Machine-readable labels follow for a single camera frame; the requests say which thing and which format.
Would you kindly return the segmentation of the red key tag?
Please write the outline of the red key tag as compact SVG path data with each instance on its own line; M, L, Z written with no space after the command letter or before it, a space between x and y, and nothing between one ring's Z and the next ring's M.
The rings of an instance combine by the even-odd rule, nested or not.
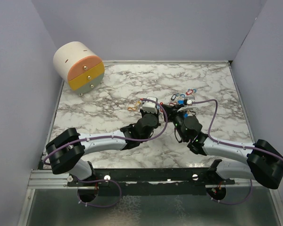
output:
M186 95L191 95L193 94L193 90L192 89L189 89L187 92L186 92Z

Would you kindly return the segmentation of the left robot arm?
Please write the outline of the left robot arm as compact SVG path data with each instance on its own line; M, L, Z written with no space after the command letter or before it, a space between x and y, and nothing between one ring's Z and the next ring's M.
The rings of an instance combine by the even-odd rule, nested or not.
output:
M94 182L92 165L81 159L83 155L106 150L128 150L138 147L151 138L154 129L160 126L158 113L143 110L141 118L133 124L105 134L78 133L69 128L46 145L49 165L55 175L70 173L85 186Z

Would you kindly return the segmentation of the black mounting base bar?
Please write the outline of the black mounting base bar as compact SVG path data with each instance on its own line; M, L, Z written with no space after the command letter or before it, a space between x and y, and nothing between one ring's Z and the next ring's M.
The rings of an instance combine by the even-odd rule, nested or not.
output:
M76 178L67 185L99 196L205 195L206 186L233 185L212 168L95 169L85 182Z

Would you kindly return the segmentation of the round three-drawer storage box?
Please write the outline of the round three-drawer storage box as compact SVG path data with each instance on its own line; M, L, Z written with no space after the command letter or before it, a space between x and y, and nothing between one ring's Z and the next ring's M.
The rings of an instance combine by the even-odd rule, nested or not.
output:
M102 59L78 41L61 46L54 54L53 65L64 82L79 96L95 89L105 73Z

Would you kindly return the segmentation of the orange S carabiner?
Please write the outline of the orange S carabiner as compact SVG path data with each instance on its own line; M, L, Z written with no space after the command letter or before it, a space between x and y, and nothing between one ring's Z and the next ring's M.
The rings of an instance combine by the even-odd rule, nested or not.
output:
M137 108L136 107L128 107L127 110L128 111L137 111Z

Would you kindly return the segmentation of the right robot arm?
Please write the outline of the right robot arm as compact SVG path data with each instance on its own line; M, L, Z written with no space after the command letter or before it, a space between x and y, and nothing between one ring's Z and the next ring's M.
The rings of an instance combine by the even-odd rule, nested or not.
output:
M194 153L204 156L220 156L230 159L220 161L207 172L208 181L218 184L223 179L253 179L269 189L277 189L283 178L283 156L267 141L237 143L221 140L205 134L196 116L186 116L187 105L162 105L164 120L174 124L180 142Z

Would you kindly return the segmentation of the black key tag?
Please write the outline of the black key tag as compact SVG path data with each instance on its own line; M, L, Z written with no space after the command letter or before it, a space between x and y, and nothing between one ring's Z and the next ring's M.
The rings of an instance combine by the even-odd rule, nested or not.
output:
M176 95L176 94L173 94L173 95L171 96L171 100L172 100L172 101L175 100L176 97L177 97L177 95Z

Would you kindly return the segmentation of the aluminium rail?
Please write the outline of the aluminium rail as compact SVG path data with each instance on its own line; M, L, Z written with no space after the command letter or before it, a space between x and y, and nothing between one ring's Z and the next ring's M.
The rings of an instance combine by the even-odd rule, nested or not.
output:
M109 180L119 184L170 185L187 182L192 186L215 186L246 184L254 180L248 166L236 162L221 162L213 168L148 168L148 169L95 169L96 179L103 180L99 185L107 186ZM42 188L83 188L90 184L81 183L69 173L54 175L51 170L33 170L28 187Z

